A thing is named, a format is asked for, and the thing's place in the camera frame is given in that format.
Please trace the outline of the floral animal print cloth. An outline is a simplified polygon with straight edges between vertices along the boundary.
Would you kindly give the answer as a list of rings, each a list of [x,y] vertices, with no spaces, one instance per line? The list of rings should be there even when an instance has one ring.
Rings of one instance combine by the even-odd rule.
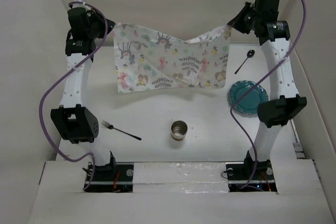
[[[134,24],[113,30],[118,92],[223,88],[232,29],[220,26],[181,40]]]

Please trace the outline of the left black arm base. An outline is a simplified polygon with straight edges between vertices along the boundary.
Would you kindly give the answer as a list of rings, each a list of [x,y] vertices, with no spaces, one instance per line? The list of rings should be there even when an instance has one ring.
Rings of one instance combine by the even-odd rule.
[[[92,165],[82,168],[86,173],[84,191],[87,193],[132,193],[134,163],[117,163],[114,174],[110,172],[98,172],[89,183]]]

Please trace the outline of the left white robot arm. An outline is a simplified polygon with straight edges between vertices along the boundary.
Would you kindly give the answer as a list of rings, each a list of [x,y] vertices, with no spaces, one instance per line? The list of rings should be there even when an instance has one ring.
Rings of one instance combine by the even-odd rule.
[[[81,146],[95,158],[95,172],[105,180],[117,175],[115,159],[98,142],[98,119],[86,107],[87,83],[97,51],[95,40],[104,38],[115,23],[85,5],[85,0],[73,0],[67,11],[70,30],[66,38],[65,54],[71,74],[66,77],[64,93],[59,107],[52,109],[50,117],[63,140]]]

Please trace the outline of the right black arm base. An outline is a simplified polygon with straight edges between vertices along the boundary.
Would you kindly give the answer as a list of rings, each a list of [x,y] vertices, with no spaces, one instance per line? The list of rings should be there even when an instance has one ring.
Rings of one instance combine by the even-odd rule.
[[[227,162],[221,176],[227,180],[230,193],[277,192],[272,165],[247,168],[243,162]]]

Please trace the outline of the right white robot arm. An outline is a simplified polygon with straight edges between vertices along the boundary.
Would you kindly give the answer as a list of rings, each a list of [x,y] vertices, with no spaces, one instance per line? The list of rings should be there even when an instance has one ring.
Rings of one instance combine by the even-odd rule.
[[[257,6],[246,2],[239,14],[228,25],[247,34],[253,31],[259,40],[268,67],[270,80],[267,102],[257,108],[259,128],[251,149],[240,169],[247,178],[254,179],[267,170],[270,153],[282,128],[306,105],[295,85],[289,55],[293,50],[286,21],[278,21],[278,4]]]

